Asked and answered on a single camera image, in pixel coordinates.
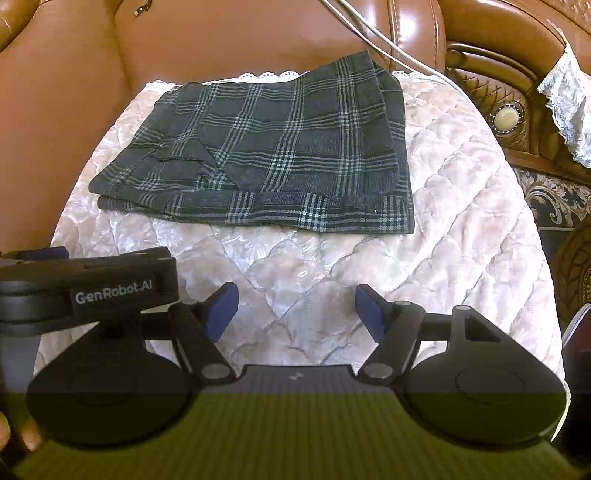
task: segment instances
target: white lace trim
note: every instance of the white lace trim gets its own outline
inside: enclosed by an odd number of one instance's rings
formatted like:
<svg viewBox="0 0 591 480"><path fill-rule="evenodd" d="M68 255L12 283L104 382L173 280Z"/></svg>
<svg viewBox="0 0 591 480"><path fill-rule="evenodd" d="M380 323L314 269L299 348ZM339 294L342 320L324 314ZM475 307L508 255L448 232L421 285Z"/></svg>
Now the white lace trim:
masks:
<svg viewBox="0 0 591 480"><path fill-rule="evenodd" d="M561 29L566 48L550 73L540 83L538 92L548 98L554 123L573 160L591 168L591 77L583 72L570 43Z"/></svg>
<svg viewBox="0 0 591 480"><path fill-rule="evenodd" d="M391 72L398 80L430 80L432 82L441 83L442 85L447 85L441 78L435 75L425 75L419 72ZM254 75L252 73L243 73L239 77L231 78L231 79L223 79L223 80L212 80L210 82L204 82L204 85L211 85L212 83L228 83L228 82L245 82L245 83L277 83L277 82L289 82L291 80L295 80L300 76L299 73L293 72L292 70L287 70L279 75L272 72L265 72L261 75ZM178 87L176 83L167 83L163 82L162 80L156 80L154 82L150 82L146 84L145 90L149 92L155 93L164 93L172 90L175 87Z"/></svg>

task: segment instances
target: folded plaid cloth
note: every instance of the folded plaid cloth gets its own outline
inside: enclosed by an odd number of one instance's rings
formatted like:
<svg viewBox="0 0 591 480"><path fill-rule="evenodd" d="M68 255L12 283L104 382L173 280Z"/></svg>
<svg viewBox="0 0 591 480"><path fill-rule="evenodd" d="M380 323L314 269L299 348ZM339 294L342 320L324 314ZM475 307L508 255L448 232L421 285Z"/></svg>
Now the folded plaid cloth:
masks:
<svg viewBox="0 0 591 480"><path fill-rule="evenodd" d="M89 190L175 222L412 233L404 127L400 83L367 51L291 82L188 83Z"/></svg>

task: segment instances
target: decorative round button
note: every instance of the decorative round button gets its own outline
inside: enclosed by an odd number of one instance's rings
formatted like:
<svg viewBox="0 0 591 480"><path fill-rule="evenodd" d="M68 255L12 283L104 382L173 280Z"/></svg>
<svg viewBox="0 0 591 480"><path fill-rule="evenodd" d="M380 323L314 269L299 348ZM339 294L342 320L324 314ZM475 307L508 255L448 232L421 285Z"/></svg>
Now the decorative round button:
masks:
<svg viewBox="0 0 591 480"><path fill-rule="evenodd" d="M496 135L506 135L525 122L525 110L517 101L500 103L490 112L488 124Z"/></svg>
<svg viewBox="0 0 591 480"><path fill-rule="evenodd" d="M498 130L512 130L519 123L519 112L513 106L503 107L495 115L494 124Z"/></svg>

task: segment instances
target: white quilted blanket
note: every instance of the white quilted blanket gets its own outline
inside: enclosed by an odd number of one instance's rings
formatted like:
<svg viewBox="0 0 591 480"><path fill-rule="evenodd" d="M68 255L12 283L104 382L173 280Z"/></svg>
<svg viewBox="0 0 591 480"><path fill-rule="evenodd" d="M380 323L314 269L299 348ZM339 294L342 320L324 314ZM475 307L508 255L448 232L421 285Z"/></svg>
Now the white quilted blanket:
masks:
<svg viewBox="0 0 591 480"><path fill-rule="evenodd" d="M550 270L533 215L491 130L459 93L430 77L396 74L404 89L416 228L412 235L319 234L279 226L176 224L104 212L87 185L131 140L154 102L173 87L149 83L107 132L64 209L53 245L72 257L167 246L183 300L238 285L238 313L218 347L235 368L251 364L352 364L375 347L353 305L368 283L387 300L428 312L469 304L561 380L561 339ZM246 74L277 82L297 74ZM89 326L45 335L38 371ZM167 342L151 347L168 358ZM423 342L417 361L445 350Z"/></svg>

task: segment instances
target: leather cushion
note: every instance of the leather cushion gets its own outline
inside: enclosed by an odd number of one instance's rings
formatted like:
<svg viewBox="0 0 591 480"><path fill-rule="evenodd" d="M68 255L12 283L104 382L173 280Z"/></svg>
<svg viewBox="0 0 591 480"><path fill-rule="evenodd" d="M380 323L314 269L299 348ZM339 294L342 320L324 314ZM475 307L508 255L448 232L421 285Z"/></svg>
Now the leather cushion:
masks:
<svg viewBox="0 0 591 480"><path fill-rule="evenodd" d="M136 17L134 11L142 3L124 0L115 16L135 92L157 79L187 83L244 72L302 73L368 48L320 0L217 0L200 2L199 7L193 0L155 0ZM408 53L443 71L445 33L436 0L351 3ZM390 52L385 42L369 37ZM401 70L372 55L381 66Z"/></svg>
<svg viewBox="0 0 591 480"><path fill-rule="evenodd" d="M0 251L45 247L96 144L131 100L113 17L41 4L0 54Z"/></svg>
<svg viewBox="0 0 591 480"><path fill-rule="evenodd" d="M447 38L451 41L506 55L526 65L541 80L564 53L564 44L548 23L550 20L564 31L581 68L590 73L591 35L546 3L540 0L439 0Z"/></svg>

